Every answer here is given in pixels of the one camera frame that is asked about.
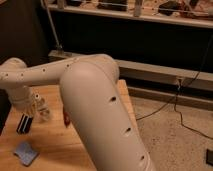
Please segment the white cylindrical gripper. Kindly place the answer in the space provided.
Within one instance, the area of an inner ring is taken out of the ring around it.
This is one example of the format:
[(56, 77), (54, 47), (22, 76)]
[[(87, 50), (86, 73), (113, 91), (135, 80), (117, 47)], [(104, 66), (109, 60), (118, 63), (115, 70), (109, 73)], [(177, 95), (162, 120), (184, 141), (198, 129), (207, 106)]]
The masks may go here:
[(32, 96), (27, 96), (24, 98), (10, 98), (11, 104), (18, 110), (24, 110), (33, 103)]

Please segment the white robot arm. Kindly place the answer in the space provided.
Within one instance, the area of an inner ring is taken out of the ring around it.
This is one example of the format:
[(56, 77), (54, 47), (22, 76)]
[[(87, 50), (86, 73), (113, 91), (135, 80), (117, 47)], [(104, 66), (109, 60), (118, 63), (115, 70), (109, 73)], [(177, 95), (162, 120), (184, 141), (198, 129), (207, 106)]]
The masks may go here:
[(31, 86), (59, 86), (65, 112), (97, 171), (156, 171), (117, 89), (119, 67), (105, 54), (28, 67), (18, 58), (0, 65), (0, 89), (18, 109)]

